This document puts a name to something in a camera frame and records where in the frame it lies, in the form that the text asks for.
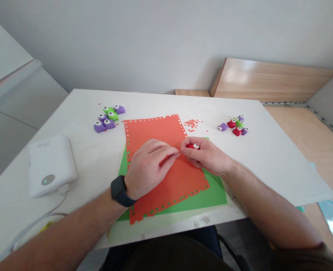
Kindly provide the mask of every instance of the forearm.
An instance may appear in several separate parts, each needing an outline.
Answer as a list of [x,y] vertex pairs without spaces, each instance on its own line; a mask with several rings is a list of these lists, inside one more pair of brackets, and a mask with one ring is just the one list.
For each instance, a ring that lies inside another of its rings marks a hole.
[[0,270],[76,270],[126,209],[108,189],[13,252]]
[[307,218],[247,168],[235,162],[223,179],[257,228],[276,247],[314,248],[321,243]]

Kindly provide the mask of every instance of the green paper sheet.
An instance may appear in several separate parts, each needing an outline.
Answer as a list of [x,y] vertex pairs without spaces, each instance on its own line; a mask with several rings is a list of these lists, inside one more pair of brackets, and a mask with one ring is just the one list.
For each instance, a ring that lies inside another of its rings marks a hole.
[[[121,160],[119,175],[126,175],[128,171],[128,161],[126,148],[124,149],[124,154]],[[225,196],[225,191],[223,188],[222,180],[219,176],[215,176],[203,169],[205,177],[207,178],[210,188],[203,190],[200,193],[189,197],[186,200],[179,202],[155,215],[163,215],[168,213],[175,213],[181,211],[188,211],[206,207],[212,207],[217,205],[227,204],[227,198]],[[130,211],[127,210],[117,221],[124,221],[130,219]]]

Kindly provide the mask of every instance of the finger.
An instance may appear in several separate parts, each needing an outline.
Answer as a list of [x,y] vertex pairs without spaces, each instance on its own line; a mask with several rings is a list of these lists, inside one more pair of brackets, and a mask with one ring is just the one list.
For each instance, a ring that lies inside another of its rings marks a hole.
[[165,157],[173,154],[178,154],[179,150],[174,147],[162,146],[159,149],[153,151],[150,155],[152,156],[152,162],[154,164],[159,164]]
[[191,159],[190,162],[192,162],[193,165],[197,168],[202,168],[203,167],[203,165],[199,161],[196,161],[194,159]]
[[186,148],[186,145],[190,144],[190,137],[187,137],[181,142],[181,148]]
[[206,149],[209,140],[202,137],[188,137],[181,143],[181,148],[185,148],[188,144],[193,145],[194,143],[198,144],[200,149]]
[[162,163],[159,173],[162,175],[166,175],[171,166],[174,164],[175,160],[180,156],[180,153],[172,154],[168,158],[165,159],[165,161]]
[[163,147],[163,146],[169,146],[169,144],[162,142],[160,140],[156,139],[149,139],[144,143],[144,145],[141,146],[142,150],[145,151],[146,153],[152,153],[155,150]]
[[204,156],[203,150],[196,150],[192,148],[182,148],[181,154],[184,154],[186,157],[189,157],[191,159],[195,159],[197,161],[202,161]]

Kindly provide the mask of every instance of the pants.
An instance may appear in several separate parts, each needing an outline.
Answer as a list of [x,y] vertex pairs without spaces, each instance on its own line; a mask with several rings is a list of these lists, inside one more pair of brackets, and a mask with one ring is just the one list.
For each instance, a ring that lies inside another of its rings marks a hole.
[[[186,237],[194,239],[201,245],[208,248],[217,257],[223,259],[222,250],[220,248],[220,243],[218,239],[218,233],[215,226],[208,226],[205,228],[184,231],[176,234],[184,235]],[[130,258],[130,256],[135,252],[135,250],[148,241],[150,240],[144,240],[110,248],[105,262],[100,268],[100,271],[121,270]]]

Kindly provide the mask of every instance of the black chair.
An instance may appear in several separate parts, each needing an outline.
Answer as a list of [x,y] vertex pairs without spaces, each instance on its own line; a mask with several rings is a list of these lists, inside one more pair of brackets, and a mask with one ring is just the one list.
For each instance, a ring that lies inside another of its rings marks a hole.
[[235,249],[231,246],[231,244],[228,242],[228,240],[226,238],[224,238],[223,236],[218,234],[218,239],[225,245],[225,247],[227,248],[227,250],[229,251],[231,256],[234,258],[234,260],[236,261],[236,263],[239,266],[241,271],[251,271],[251,269],[250,269],[248,263],[246,262],[246,260],[244,259],[244,257],[242,255],[239,255],[235,251]]

